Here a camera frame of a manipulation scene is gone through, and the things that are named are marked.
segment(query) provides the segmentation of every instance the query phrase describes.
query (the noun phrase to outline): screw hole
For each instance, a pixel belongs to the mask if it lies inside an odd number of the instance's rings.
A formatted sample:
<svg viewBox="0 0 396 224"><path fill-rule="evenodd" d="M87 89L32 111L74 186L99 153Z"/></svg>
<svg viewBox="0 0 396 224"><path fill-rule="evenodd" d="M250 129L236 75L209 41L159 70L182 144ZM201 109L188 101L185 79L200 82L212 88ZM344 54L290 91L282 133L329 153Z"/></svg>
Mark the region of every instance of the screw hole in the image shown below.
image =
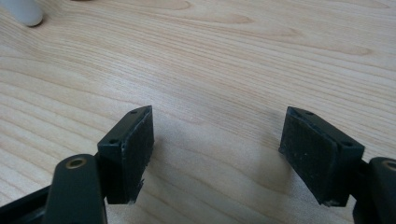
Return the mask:
<svg viewBox="0 0 396 224"><path fill-rule="evenodd" d="M85 163L87 162L87 160L85 160L84 158L75 158L71 161L68 161L66 164L66 168L67 169L76 169L80 166L85 165Z"/></svg>
<svg viewBox="0 0 396 224"><path fill-rule="evenodd" d="M350 142L341 142L341 144L343 144L346 147L353 147L353 144Z"/></svg>
<svg viewBox="0 0 396 224"><path fill-rule="evenodd" d="M392 171L396 171L396 162L395 161L382 161L382 164L384 164L388 169Z"/></svg>

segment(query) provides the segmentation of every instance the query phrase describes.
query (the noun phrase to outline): light wood surface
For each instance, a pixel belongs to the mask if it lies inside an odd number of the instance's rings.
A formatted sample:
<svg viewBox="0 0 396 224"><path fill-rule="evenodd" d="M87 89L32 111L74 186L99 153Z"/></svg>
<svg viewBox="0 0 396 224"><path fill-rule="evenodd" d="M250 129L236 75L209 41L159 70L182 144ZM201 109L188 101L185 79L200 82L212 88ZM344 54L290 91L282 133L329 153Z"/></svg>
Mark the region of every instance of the light wood surface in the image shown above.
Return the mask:
<svg viewBox="0 0 396 224"><path fill-rule="evenodd" d="M0 205L152 105L155 149L110 223L351 223L277 152L288 105L396 158L393 0L37 1L0 8Z"/></svg>

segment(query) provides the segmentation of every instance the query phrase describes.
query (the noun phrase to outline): white object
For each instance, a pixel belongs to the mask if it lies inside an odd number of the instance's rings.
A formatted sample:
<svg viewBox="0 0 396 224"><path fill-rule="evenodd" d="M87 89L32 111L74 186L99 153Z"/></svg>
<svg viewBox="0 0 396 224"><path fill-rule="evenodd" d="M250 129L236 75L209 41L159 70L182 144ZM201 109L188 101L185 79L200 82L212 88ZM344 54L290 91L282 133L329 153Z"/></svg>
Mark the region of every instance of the white object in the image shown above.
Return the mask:
<svg viewBox="0 0 396 224"><path fill-rule="evenodd" d="M0 0L0 4L27 26L38 25L43 20L43 11L35 0Z"/></svg>

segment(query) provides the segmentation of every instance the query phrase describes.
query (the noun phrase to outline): black plastic bracket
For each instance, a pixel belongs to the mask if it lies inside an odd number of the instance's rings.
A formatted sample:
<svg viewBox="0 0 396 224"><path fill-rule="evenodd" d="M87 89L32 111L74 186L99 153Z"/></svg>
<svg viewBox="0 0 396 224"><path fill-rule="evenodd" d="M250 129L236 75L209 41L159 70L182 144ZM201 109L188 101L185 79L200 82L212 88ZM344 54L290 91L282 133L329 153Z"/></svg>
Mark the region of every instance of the black plastic bracket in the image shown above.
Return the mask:
<svg viewBox="0 0 396 224"><path fill-rule="evenodd" d="M314 113L289 107L279 152L320 204L356 198L355 223L396 223L396 160L361 158L364 146Z"/></svg>
<svg viewBox="0 0 396 224"><path fill-rule="evenodd" d="M61 161L52 185L0 207L0 223L106 223L109 203L135 202L153 150L152 108L128 112L95 156Z"/></svg>

